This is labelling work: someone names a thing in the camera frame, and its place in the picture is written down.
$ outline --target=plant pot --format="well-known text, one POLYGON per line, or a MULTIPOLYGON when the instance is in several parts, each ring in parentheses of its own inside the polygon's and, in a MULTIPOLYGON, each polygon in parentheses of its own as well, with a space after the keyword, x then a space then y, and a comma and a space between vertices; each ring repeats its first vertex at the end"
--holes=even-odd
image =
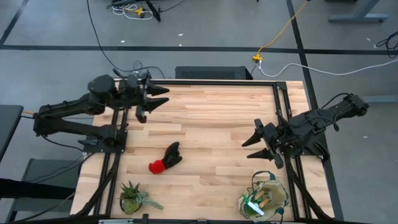
MULTIPOLYGON (((123 209, 122 204, 123 204, 123 199, 119 199, 119 206, 120 206, 120 209, 124 212, 124 209, 123 209)), ((138 211, 138 210, 141 208, 141 206, 142 206, 142 202, 140 203, 140 205, 138 206, 138 208, 137 208, 135 211, 133 211, 133 213, 136 212, 136 211, 138 211)))

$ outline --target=potted plant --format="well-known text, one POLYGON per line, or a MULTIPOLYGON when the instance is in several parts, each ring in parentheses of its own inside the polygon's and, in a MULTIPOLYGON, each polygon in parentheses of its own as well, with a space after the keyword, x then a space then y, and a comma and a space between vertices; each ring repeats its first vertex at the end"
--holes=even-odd
POLYGON ((157 209, 163 210, 163 206, 159 205, 151 199, 148 199, 148 192, 138 191, 139 183, 134 187, 129 181, 129 186, 125 186, 122 183, 123 192, 120 193, 120 207, 126 215, 132 215, 138 211, 142 204, 150 205, 157 209))

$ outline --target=wooden tabletop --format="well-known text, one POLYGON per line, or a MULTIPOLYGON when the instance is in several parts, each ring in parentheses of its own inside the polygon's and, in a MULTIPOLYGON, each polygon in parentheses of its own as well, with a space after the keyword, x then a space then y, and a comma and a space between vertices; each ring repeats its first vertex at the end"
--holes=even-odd
MULTIPOLYGON (((307 111, 303 83, 286 83, 293 116, 307 111)), ((250 186, 253 173, 259 170, 274 173, 289 192, 285 168, 277 169, 274 161, 246 158, 263 149, 264 144, 241 147, 253 134, 255 119, 261 118, 264 124, 278 123, 270 86, 163 86, 170 92, 160 97, 169 97, 170 101, 148 114, 146 124, 137 121, 135 110, 129 112, 126 152, 119 165, 112 218, 131 218, 119 207, 121 183, 129 180, 133 184, 139 182, 141 191, 149 192, 149 198, 164 206, 163 210, 143 206, 133 218, 142 218, 142 214, 148 213, 149 218, 156 219, 244 220, 238 210, 238 198, 250 186), (175 141, 180 142, 183 160, 159 175, 152 174, 149 163, 163 158, 167 146, 175 141)), ((109 124, 112 113, 107 109, 96 116, 94 125, 109 124)), ((95 154, 83 164, 72 214, 79 211, 96 190, 103 157, 104 154, 95 154)), ((308 191, 325 213, 333 216, 321 161, 315 156, 301 158, 308 191)), ((296 192, 303 217, 301 194, 297 188, 296 192)), ((101 213, 104 213, 107 195, 106 189, 101 213)), ((274 215, 271 220, 280 220, 280 216, 274 215)), ((284 220, 294 220, 291 203, 285 208, 284 220)))

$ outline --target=floor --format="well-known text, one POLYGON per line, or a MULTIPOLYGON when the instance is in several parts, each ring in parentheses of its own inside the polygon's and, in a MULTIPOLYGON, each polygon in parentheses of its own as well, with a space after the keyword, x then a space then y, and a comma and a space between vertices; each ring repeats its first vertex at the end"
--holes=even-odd
MULTIPOLYGON (((26 110, 35 111, 40 105, 78 98, 86 93, 88 81, 111 73, 112 66, 96 47, 85 1, 0 0, 0 34, 26 2, 5 43, 0 43, 4 44, 0 45, 1 76, 7 80, 0 83, 1 104, 23 105, 26 110)), ((162 9, 176 2, 178 0, 156 1, 162 9)), ((293 1, 295 11, 303 2, 293 1)), ((123 69, 131 69, 135 60, 158 66, 167 78, 174 78, 175 67, 184 65, 252 68, 251 57, 256 48, 271 41, 289 20, 286 1, 188 0, 163 13, 161 23, 155 19, 133 21, 116 16, 106 9, 108 4, 109 0, 90 1, 99 39, 111 50, 106 52, 108 57, 123 69), (223 48, 204 51, 190 47, 223 48)), ((382 24, 327 21, 328 15, 349 13, 356 4, 353 1, 308 2, 297 23, 309 66, 348 72, 390 61, 384 49, 375 49, 374 45, 396 31, 398 2, 384 0, 372 10, 389 15, 382 24), (340 51, 332 54, 319 49, 340 51)), ((262 54, 265 72, 275 74, 287 63, 301 62, 292 26, 288 26, 271 47, 269 51, 273 52, 262 54)), ((310 74, 317 103, 322 105, 341 92, 396 95, 397 69, 398 63, 395 63, 343 77, 310 74)), ((151 72, 160 78, 156 70, 151 72)), ((298 67, 289 67, 277 78, 265 77, 258 70, 253 77, 256 80, 305 80, 303 70, 298 67)), ((306 84, 310 94, 311 86, 306 84)), ((398 209, 397 110, 398 105, 371 105, 365 117, 340 121, 340 132, 326 131, 347 221, 394 223, 394 212, 398 209)), ((54 141, 76 146, 80 138, 67 134, 51 136, 54 141)), ((23 119, 0 164, 0 176, 21 179, 31 158, 72 160, 78 156, 77 151, 35 137, 32 121, 23 119)), ((10 204, 11 200, 1 200, 2 208, 10 204)), ((8 209, 2 209, 0 217, 7 213, 8 209)))

